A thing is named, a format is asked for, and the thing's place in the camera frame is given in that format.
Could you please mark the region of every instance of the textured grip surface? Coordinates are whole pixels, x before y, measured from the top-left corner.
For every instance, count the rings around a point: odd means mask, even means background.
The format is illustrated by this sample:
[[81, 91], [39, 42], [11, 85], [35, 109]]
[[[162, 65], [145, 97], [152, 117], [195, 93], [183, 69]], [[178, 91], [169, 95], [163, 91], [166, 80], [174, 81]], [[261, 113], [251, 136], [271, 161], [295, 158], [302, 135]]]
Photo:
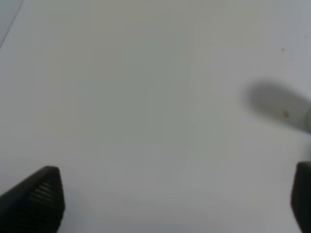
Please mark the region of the textured grip surface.
[[52, 167], [26, 194], [7, 209], [1, 233], [55, 233], [65, 210], [59, 169]]

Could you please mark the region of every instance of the white surface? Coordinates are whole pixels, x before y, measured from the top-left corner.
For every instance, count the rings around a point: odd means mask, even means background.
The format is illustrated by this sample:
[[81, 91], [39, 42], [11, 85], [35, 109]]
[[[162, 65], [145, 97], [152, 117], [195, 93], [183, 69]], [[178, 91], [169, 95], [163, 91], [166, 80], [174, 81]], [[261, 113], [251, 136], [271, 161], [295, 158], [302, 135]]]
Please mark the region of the white surface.
[[0, 46], [22, 3], [23, 0], [0, 0]]
[[57, 165], [61, 233], [298, 233], [310, 137], [245, 103], [262, 77], [311, 99], [310, 21], [307, 0], [27, 0], [0, 50], [0, 191]]

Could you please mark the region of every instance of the small debris speck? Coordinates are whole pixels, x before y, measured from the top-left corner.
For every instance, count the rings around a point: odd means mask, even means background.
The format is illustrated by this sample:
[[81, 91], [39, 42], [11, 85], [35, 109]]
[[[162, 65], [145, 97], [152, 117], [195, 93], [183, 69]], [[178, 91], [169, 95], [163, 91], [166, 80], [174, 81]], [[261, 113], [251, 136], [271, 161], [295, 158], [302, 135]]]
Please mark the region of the small debris speck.
[[288, 119], [290, 117], [290, 113], [287, 110], [283, 111], [283, 116]]

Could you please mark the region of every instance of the table surface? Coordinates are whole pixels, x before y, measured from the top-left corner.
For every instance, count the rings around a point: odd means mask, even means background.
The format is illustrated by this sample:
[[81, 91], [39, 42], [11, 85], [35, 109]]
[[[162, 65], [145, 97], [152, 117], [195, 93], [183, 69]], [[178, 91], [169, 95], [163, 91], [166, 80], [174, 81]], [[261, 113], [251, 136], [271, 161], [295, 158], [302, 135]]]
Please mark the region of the table surface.
[[56, 165], [60, 233], [298, 233], [310, 22], [307, 0], [25, 1], [0, 49], [0, 192]]

